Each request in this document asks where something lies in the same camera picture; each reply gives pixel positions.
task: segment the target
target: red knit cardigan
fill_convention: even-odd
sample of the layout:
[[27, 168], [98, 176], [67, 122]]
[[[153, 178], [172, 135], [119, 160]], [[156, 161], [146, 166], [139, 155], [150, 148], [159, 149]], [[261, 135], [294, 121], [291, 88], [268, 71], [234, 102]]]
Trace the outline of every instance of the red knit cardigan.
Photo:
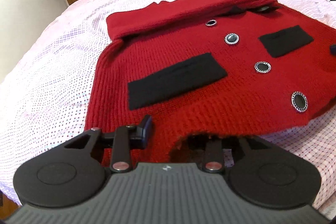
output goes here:
[[[243, 10], [279, 7], [269, 13], [246, 11], [223, 16], [233, 7]], [[217, 25], [207, 27], [208, 20]], [[111, 14], [108, 32], [113, 41], [99, 57], [85, 128], [112, 132], [138, 123], [146, 114], [155, 130], [149, 146], [135, 151], [140, 161], [169, 161], [170, 151], [190, 134], [261, 135], [306, 125], [336, 96], [336, 58], [329, 52], [336, 30], [276, 0], [176, 0], [140, 10]], [[273, 58], [260, 36], [299, 25], [314, 41]], [[228, 33], [239, 35], [228, 45]], [[127, 85], [188, 58], [210, 52], [228, 76], [170, 100], [129, 110]], [[259, 74], [255, 63], [271, 64]], [[308, 100], [303, 113], [291, 95]], [[105, 163], [110, 152], [105, 153]]]

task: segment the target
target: ribbed knit fabric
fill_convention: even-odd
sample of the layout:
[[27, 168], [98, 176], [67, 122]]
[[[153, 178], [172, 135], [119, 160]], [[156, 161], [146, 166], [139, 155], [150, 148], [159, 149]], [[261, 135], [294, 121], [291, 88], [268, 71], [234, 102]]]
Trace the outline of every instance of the ribbed knit fabric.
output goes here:
[[[246, 10], [278, 6], [269, 13], [246, 11], [223, 16], [233, 6]], [[207, 27], [208, 20], [217, 25]], [[329, 46], [336, 30], [276, 0], [177, 0], [107, 18], [111, 43], [99, 57], [86, 118], [86, 129], [112, 132], [138, 123], [146, 114], [155, 130], [149, 146], [135, 160], [165, 162], [190, 134], [261, 135], [302, 126], [336, 96], [336, 58]], [[314, 41], [273, 58], [260, 36], [299, 25]], [[236, 33], [239, 42], [224, 37]], [[193, 56], [210, 52], [228, 76], [170, 100], [129, 110], [127, 84]], [[254, 65], [271, 64], [259, 74]], [[297, 112], [291, 95], [302, 92], [308, 110]], [[105, 164], [110, 154], [105, 154]]]

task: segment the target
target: wall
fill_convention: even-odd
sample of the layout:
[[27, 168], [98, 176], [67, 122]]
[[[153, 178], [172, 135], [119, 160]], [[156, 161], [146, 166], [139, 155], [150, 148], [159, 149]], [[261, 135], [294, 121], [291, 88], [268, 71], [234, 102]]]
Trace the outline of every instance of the wall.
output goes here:
[[64, 0], [0, 0], [0, 83], [66, 8]]

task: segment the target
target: gray gripper base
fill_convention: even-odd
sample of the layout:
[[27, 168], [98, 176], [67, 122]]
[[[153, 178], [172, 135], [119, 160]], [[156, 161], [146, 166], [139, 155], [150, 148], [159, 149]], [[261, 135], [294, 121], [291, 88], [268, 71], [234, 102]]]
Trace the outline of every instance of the gray gripper base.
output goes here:
[[310, 206], [269, 210], [237, 196], [196, 164], [148, 164], [113, 175], [92, 199], [63, 209], [24, 205], [7, 224], [326, 224]]

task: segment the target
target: bed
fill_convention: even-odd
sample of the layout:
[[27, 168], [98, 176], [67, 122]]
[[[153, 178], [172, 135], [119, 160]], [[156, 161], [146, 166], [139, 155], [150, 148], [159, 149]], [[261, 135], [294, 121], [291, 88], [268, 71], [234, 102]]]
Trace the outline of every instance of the bed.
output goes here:
[[[107, 16], [161, 1], [174, 0], [79, 0], [7, 75], [0, 85], [0, 190], [10, 199], [20, 203], [12, 178], [22, 163], [83, 131], [95, 65], [111, 43]], [[329, 0], [278, 1], [336, 28]], [[335, 134], [334, 106], [307, 126], [263, 136], [318, 168], [322, 186], [314, 207], [321, 210], [330, 210], [336, 192]]]

